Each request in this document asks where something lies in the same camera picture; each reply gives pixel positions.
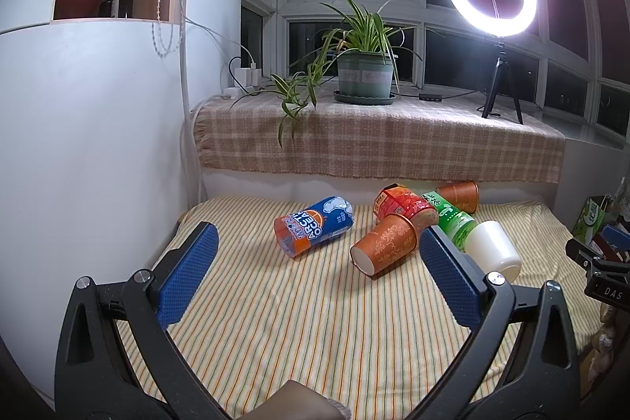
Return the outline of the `orange paper cup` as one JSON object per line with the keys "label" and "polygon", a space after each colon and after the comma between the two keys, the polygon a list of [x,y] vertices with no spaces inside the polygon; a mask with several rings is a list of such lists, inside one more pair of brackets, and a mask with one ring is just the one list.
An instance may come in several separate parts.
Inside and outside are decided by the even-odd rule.
{"label": "orange paper cup", "polygon": [[417,248],[417,229],[406,217],[392,213],[372,228],[350,249],[352,263],[372,277]]}
{"label": "orange paper cup", "polygon": [[453,206],[473,214],[480,204],[480,190],[474,181],[463,181],[441,185],[437,193]]}

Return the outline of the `red instant noodle cup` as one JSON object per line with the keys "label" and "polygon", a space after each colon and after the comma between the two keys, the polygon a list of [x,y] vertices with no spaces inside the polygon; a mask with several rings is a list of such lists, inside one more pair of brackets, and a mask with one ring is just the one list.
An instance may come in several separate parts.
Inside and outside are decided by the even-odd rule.
{"label": "red instant noodle cup", "polygon": [[417,232],[439,224],[439,213],[425,198],[410,189],[393,183],[382,189],[372,204],[378,222],[390,214],[406,217]]}

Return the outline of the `green paper box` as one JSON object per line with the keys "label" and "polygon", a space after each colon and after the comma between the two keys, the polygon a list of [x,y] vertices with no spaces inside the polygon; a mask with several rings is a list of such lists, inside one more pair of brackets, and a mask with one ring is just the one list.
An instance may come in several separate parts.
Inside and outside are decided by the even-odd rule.
{"label": "green paper box", "polygon": [[611,195],[589,196],[573,226],[573,238],[584,245],[591,244],[594,235],[603,225],[611,203]]}

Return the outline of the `striped yellow table cloth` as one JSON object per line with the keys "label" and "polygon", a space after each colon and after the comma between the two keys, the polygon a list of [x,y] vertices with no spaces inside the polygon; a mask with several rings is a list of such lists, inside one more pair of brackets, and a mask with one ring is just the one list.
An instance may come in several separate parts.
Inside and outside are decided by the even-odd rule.
{"label": "striped yellow table cloth", "polygon": [[219,196],[185,212],[179,247],[203,224],[219,245],[168,335],[202,388],[241,418],[295,381],[356,419],[406,419],[432,400],[486,336],[465,326],[419,252],[375,276],[350,251],[375,225],[369,205],[352,226],[297,257],[274,221],[297,202]]}

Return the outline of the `green bottle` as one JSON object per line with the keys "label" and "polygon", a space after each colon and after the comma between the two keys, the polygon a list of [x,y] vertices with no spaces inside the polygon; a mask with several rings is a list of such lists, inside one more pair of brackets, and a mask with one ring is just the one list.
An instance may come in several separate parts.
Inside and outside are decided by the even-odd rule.
{"label": "green bottle", "polygon": [[472,215],[458,209],[437,192],[427,192],[422,197],[438,212],[438,226],[447,235],[447,238],[453,242],[458,250],[464,252],[465,240],[477,226]]}

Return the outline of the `white curved cabinet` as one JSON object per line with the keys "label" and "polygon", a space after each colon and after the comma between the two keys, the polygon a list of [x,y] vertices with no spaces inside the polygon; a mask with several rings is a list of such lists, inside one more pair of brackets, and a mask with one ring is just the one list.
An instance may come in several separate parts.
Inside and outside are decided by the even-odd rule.
{"label": "white curved cabinet", "polygon": [[1,337],[45,396],[75,281],[152,263],[195,200],[183,105],[220,93],[241,0],[187,0],[186,30],[53,7],[1,0]]}

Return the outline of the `plaid beige sill cloth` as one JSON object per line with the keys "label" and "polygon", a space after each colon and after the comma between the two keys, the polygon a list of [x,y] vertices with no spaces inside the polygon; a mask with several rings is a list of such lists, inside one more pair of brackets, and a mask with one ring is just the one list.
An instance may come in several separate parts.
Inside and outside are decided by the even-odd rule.
{"label": "plaid beige sill cloth", "polygon": [[539,119],[480,100],[353,105],[319,97],[297,120],[261,94],[211,100],[195,121],[196,149],[212,170],[356,179],[558,183],[565,137]]}

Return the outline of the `blue Arctic Ocean can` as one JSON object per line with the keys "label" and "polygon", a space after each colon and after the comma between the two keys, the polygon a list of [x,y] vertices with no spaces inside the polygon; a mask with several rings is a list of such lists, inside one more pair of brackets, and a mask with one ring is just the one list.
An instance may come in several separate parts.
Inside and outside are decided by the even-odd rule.
{"label": "blue Arctic Ocean can", "polygon": [[329,196],[316,204],[273,222],[276,242],[291,258],[347,232],[354,224],[354,208],[341,196]]}

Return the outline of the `green potted spider plant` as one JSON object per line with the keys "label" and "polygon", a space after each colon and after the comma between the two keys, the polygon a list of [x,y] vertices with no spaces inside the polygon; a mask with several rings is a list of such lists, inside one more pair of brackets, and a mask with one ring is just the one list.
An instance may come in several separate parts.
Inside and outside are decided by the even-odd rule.
{"label": "green potted spider plant", "polygon": [[280,100],[280,146],[285,128],[295,132],[302,114],[317,108],[319,91],[328,79],[336,78],[334,98],[342,104],[387,105],[400,95],[398,54],[423,60],[406,46],[406,36],[415,27],[387,23],[382,15],[387,5],[371,11],[356,0],[343,1],[344,7],[324,2],[339,22],[321,31],[321,44],[294,61],[288,76],[272,74],[263,89]]}

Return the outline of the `white power chargers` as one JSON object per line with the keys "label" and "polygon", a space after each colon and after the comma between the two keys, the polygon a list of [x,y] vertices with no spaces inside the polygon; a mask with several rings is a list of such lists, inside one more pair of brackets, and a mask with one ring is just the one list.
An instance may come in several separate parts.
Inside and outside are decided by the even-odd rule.
{"label": "white power chargers", "polygon": [[261,91],[261,70],[252,67],[234,67],[228,64],[228,73],[232,85],[223,89],[222,96],[229,100],[238,100],[243,96],[257,95]]}

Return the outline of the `dark small bottles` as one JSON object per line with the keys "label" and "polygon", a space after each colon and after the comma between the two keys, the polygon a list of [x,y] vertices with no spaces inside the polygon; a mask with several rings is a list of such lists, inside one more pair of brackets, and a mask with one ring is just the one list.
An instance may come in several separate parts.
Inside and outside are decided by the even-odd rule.
{"label": "dark small bottles", "polygon": [[104,0],[99,5],[98,16],[102,18],[132,18],[133,0]]}

